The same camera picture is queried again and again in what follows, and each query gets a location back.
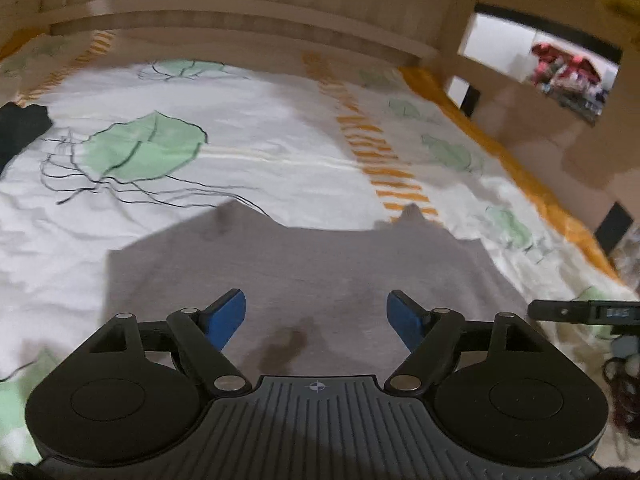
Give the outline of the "black folded garment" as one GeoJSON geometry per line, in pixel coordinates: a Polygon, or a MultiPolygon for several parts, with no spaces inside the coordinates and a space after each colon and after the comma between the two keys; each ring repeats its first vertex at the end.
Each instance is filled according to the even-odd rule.
{"type": "Polygon", "coordinates": [[[0,169],[52,127],[47,107],[9,102],[0,110],[0,169]]]}

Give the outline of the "grey knit hoodie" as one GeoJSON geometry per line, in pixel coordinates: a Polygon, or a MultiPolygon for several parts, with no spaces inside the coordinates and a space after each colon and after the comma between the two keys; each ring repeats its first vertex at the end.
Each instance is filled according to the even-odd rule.
{"type": "Polygon", "coordinates": [[[386,320],[395,289],[472,321],[527,309],[481,242],[459,240],[416,207],[370,231],[325,231],[228,203],[112,252],[103,314],[158,321],[234,288],[247,311],[224,352],[253,379],[387,377],[408,353],[386,320]]]}

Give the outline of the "pile of colourful clothes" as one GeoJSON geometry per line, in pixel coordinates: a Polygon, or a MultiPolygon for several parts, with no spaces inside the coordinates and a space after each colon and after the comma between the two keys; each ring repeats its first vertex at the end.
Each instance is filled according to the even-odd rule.
{"type": "Polygon", "coordinates": [[[537,64],[527,81],[547,98],[594,126],[604,110],[612,84],[585,55],[563,51],[548,42],[530,49],[537,64]]]}

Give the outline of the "white leaf-print duvet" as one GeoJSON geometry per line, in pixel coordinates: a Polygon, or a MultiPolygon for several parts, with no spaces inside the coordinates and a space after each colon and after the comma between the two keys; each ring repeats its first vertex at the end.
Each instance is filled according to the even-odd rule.
{"type": "Polygon", "coordinates": [[[52,127],[1,170],[1,466],[35,463],[27,396],[105,321],[112,252],[228,203],[370,231],[407,207],[478,240],[528,305],[631,300],[596,241],[426,81],[314,52],[39,36],[1,102],[52,127]]]}

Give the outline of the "wooden bed frame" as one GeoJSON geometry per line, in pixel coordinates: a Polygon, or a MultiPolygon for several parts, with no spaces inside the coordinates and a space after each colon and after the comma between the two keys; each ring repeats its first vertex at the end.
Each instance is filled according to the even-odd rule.
{"type": "Polygon", "coordinates": [[[420,64],[480,92],[476,119],[520,154],[590,226],[613,204],[639,212],[639,0],[1,0],[1,39],[123,29],[168,44],[227,40],[318,46],[420,64]],[[466,58],[477,13],[532,18],[620,51],[600,122],[579,128],[505,76],[466,58]]]}

